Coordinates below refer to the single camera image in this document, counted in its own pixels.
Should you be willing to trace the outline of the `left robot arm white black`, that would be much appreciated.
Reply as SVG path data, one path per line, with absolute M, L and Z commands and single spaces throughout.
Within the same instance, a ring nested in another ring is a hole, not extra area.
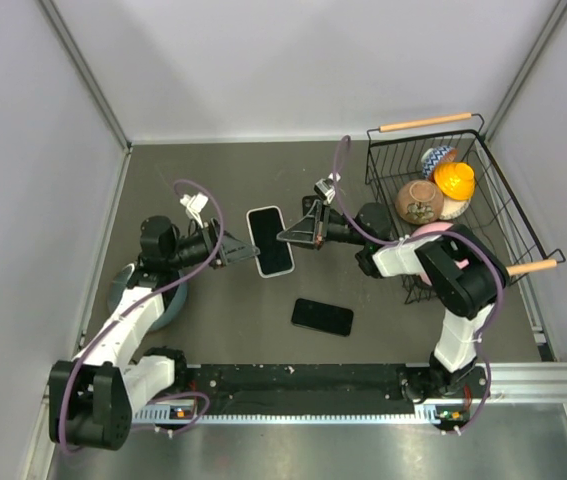
M 153 347 L 132 360 L 145 336 L 182 311 L 188 281 L 207 266 L 227 267 L 257 257 L 251 243 L 235 238 L 213 219 L 187 236 L 166 216 L 140 227 L 140 253 L 112 285 L 110 316 L 71 360 L 51 368 L 49 438 L 64 447 L 118 450 L 134 415 L 157 394 L 179 396 L 189 387 L 184 354 Z

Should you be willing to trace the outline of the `black phone case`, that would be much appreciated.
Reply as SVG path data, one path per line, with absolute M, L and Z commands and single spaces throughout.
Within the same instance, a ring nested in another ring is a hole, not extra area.
M 307 195 L 302 198 L 302 214 L 307 215 L 308 212 L 312 209 L 312 206 L 315 201 L 319 199 L 316 195 Z

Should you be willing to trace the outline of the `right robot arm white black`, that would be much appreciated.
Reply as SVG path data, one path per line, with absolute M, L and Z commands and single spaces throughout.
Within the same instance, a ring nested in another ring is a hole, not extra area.
M 476 365 L 482 332 L 501 305 L 509 275 L 463 225 L 400 240 L 391 239 L 392 228 L 380 203 L 366 203 L 350 218 L 315 200 L 301 220 L 276 238 L 313 250 L 327 242 L 357 245 L 359 268 L 376 279 L 426 275 L 444 307 L 442 330 L 428 367 L 403 374 L 403 395 L 412 402 L 453 395 Z

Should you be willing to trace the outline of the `black smartphone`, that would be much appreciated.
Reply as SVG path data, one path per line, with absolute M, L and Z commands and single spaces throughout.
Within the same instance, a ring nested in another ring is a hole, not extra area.
M 353 319 L 351 309 L 299 298 L 293 308 L 291 323 L 313 331 L 348 337 Z

